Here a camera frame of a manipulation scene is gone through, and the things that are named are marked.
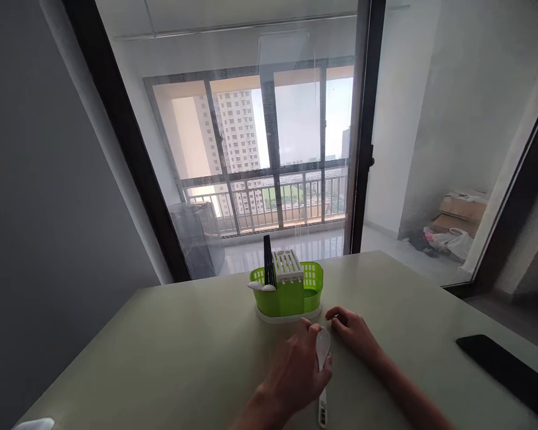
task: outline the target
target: green plastic basket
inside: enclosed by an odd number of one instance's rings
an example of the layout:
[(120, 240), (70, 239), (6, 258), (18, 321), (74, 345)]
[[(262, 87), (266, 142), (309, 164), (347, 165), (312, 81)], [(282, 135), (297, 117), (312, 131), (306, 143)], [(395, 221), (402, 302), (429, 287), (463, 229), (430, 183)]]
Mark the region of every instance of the green plastic basket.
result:
[[(276, 291), (254, 290), (257, 307), (267, 317), (288, 317), (313, 312), (321, 302), (323, 269), (315, 262), (300, 262), (305, 272), (303, 282), (285, 282), (276, 285)], [(265, 285), (265, 268), (258, 268), (249, 275), (250, 281)]]

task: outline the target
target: glass door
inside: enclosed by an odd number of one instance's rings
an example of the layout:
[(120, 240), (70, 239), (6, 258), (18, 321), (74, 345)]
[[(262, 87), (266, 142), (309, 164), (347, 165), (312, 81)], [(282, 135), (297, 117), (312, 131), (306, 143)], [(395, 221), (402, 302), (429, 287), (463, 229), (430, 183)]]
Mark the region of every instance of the glass door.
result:
[(538, 2), (387, 6), (361, 252), (472, 281), (537, 118)]
[(265, 234), (300, 260), (342, 255), (369, 4), (97, 3), (191, 277), (256, 269)]

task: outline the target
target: light green table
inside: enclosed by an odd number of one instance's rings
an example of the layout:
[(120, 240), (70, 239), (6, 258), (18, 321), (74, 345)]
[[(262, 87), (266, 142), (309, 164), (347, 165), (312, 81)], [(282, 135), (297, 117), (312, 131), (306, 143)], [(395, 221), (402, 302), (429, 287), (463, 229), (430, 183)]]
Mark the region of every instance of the light green table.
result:
[[(484, 333), (538, 371), (538, 348), (386, 254), (324, 260), (323, 305), (362, 314), (397, 365), (459, 428), (538, 428), (538, 418), (454, 343)], [(138, 291), (24, 415), (58, 429), (223, 429), (294, 329), (255, 315), (247, 274)], [(324, 313), (316, 321), (329, 327)], [(330, 429), (408, 424), (334, 337)], [(288, 424), (317, 429), (316, 404)]]

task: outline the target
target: sky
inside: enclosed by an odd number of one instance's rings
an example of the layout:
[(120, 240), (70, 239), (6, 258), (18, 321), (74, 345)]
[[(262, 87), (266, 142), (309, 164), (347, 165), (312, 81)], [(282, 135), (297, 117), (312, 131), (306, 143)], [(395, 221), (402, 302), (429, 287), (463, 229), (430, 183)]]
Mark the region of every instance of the sky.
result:
[[(351, 121), (353, 78), (327, 81), (325, 155), (341, 156), (343, 130)], [(253, 116), (261, 168), (269, 167), (267, 133), (261, 90), (252, 91)], [(279, 154), (281, 164), (308, 162), (320, 158), (319, 83), (285, 85), (275, 88)]]

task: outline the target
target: smartphone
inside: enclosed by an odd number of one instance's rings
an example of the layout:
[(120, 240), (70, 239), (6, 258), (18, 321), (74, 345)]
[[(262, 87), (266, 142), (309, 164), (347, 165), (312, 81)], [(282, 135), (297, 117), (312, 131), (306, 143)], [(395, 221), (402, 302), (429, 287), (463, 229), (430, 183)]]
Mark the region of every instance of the smartphone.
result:
[(484, 334), (456, 343), (490, 376), (538, 415), (538, 373)]

